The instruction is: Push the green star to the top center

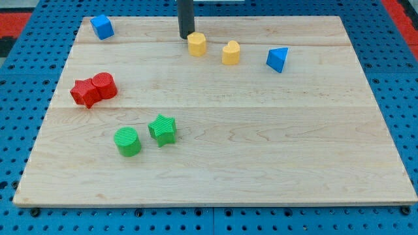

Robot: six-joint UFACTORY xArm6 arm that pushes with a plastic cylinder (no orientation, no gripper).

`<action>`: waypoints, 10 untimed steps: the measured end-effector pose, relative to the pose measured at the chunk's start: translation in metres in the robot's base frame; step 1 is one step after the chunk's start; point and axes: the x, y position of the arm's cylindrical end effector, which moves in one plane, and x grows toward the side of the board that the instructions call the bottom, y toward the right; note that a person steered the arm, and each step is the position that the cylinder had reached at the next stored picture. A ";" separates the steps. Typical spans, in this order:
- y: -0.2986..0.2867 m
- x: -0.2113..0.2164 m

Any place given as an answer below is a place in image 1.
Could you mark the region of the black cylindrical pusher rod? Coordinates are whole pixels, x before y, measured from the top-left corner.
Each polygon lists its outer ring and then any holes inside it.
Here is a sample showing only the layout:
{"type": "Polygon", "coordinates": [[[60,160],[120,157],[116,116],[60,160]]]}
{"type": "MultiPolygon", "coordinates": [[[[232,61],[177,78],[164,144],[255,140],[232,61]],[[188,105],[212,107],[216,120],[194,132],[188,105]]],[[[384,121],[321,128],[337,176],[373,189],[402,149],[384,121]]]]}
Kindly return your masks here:
{"type": "Polygon", "coordinates": [[[195,31],[193,0],[177,0],[178,26],[182,39],[195,31]]]}

